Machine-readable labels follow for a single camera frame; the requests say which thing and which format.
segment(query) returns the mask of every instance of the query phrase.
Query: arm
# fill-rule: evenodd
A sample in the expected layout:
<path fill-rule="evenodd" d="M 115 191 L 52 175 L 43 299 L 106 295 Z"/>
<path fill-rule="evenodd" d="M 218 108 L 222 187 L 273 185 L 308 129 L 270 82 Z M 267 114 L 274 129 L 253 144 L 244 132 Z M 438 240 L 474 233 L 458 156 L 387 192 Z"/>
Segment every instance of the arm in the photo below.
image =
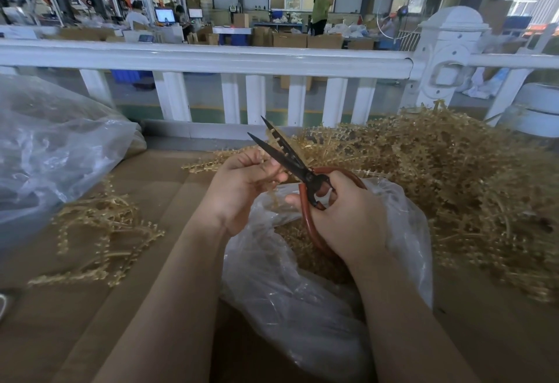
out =
<path fill-rule="evenodd" d="M 285 181 L 259 150 L 219 169 L 94 383 L 207 382 L 225 245 L 256 196 Z"/>
<path fill-rule="evenodd" d="M 341 173 L 330 174 L 330 181 L 335 202 L 325 211 L 311 208 L 312 219 L 357 284 L 378 380 L 479 381 L 386 250 L 386 210 L 380 199 Z M 286 201 L 301 206 L 298 196 Z"/>

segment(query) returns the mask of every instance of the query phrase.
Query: cardboard sheet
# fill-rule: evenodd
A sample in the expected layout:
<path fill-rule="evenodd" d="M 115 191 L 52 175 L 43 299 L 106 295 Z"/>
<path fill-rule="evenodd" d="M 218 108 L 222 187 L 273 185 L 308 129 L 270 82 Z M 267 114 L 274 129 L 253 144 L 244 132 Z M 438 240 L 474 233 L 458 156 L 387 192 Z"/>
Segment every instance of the cardboard sheet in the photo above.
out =
<path fill-rule="evenodd" d="M 20 291 L 0 323 L 0 382 L 89 383 L 122 335 L 204 195 L 211 174 L 181 165 L 207 153 L 148 150 L 113 172 L 117 193 L 128 193 L 143 217 L 166 230 L 114 289 L 104 283 L 25 289 L 39 274 L 90 257 L 94 235 L 77 232 L 71 254 L 56 255 L 48 227 L 0 264 L 0 290 Z M 481 381 L 559 381 L 559 309 L 530 301 L 491 282 L 467 264 L 434 267 L 433 313 Z M 220 303 L 213 341 L 212 383 L 316 383 Z"/>

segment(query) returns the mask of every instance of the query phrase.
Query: scissors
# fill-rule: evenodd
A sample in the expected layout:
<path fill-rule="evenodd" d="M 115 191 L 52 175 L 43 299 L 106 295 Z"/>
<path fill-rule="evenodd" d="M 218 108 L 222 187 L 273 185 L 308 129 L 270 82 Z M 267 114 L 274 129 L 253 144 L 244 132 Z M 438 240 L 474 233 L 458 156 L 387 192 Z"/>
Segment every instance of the scissors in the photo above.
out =
<path fill-rule="evenodd" d="M 268 143 L 260 140 L 258 137 L 248 133 L 248 135 L 256 142 L 258 146 L 268 153 L 270 157 L 279 162 L 279 164 L 284 167 L 287 171 L 293 174 L 301 182 L 299 183 L 299 196 L 301 197 L 301 210 L 303 213 L 303 222 L 307 232 L 309 233 L 309 238 L 312 243 L 330 258 L 337 258 L 336 253 L 328 246 L 325 239 L 318 233 L 316 226 L 312 220 L 312 215 L 310 211 L 310 206 L 317 208 L 318 210 L 325 210 L 326 208 L 322 203 L 316 200 L 315 195 L 322 188 L 323 184 L 330 186 L 332 190 L 335 191 L 332 184 L 330 183 L 330 178 L 328 174 L 332 171 L 339 171 L 343 173 L 346 177 L 351 179 L 355 185 L 361 189 L 367 189 L 363 182 L 358 176 L 340 167 L 307 167 L 305 163 L 299 158 L 295 150 L 289 145 L 289 143 L 280 135 L 280 133 L 274 128 L 272 124 L 269 123 L 266 118 L 262 117 L 264 123 L 272 132 L 272 136 L 277 140 L 278 145 L 282 149 L 277 150 L 276 148 L 270 146 Z"/>

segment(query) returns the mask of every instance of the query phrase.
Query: blue crate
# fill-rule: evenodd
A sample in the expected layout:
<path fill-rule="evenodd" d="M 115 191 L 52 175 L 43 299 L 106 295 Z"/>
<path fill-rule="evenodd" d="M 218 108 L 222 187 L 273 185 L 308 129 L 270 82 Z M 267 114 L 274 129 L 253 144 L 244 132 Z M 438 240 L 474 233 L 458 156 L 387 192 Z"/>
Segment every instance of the blue crate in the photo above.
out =
<path fill-rule="evenodd" d="M 112 77 L 118 84 L 132 84 L 145 77 L 153 77 L 151 71 L 131 71 L 127 69 L 111 69 Z"/>

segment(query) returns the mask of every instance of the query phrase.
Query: desk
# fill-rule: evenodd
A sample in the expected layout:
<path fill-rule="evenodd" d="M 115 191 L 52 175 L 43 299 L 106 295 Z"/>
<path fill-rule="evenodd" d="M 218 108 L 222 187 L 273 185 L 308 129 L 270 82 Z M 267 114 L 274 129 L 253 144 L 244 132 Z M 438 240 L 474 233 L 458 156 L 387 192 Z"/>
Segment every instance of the desk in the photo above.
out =
<path fill-rule="evenodd" d="M 219 44 L 225 44 L 225 35 L 231 35 L 232 46 L 250 46 L 248 36 L 252 34 L 252 28 L 213 27 L 213 33 L 219 34 Z"/>
<path fill-rule="evenodd" d="M 275 23 L 275 22 L 255 22 L 253 23 L 255 27 L 270 27 L 276 28 L 277 32 L 280 32 L 280 28 L 297 28 L 299 31 L 303 32 L 303 24 L 296 24 L 293 22 Z"/>

